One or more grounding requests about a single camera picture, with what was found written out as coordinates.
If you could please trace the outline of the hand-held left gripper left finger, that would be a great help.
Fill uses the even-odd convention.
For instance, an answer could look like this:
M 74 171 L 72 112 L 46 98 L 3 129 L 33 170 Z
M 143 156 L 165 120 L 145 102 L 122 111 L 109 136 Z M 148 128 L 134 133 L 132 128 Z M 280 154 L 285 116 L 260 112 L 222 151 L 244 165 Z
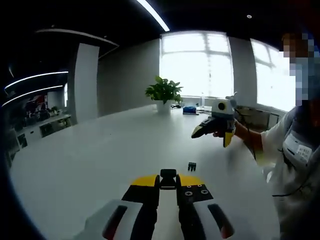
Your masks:
M 133 181 L 121 199 L 113 199 L 88 217 L 73 240 L 150 240 L 160 198 L 158 174 Z

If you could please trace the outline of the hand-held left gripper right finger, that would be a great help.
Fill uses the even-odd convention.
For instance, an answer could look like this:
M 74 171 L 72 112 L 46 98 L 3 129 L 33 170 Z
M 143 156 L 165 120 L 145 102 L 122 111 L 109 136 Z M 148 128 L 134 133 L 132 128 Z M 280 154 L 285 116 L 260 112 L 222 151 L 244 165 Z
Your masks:
M 185 240 L 227 240 L 235 230 L 205 183 L 195 176 L 176 176 L 178 220 Z

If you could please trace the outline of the person's right hand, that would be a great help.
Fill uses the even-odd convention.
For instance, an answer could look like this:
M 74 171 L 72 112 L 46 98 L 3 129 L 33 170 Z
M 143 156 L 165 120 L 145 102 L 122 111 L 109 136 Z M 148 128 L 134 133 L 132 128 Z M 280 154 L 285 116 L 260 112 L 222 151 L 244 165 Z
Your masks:
M 247 136 L 248 130 L 236 119 L 234 120 L 235 125 L 235 132 L 234 135 L 238 138 L 244 140 Z M 214 137 L 222 138 L 224 136 L 224 133 L 222 131 L 216 131 L 213 133 Z

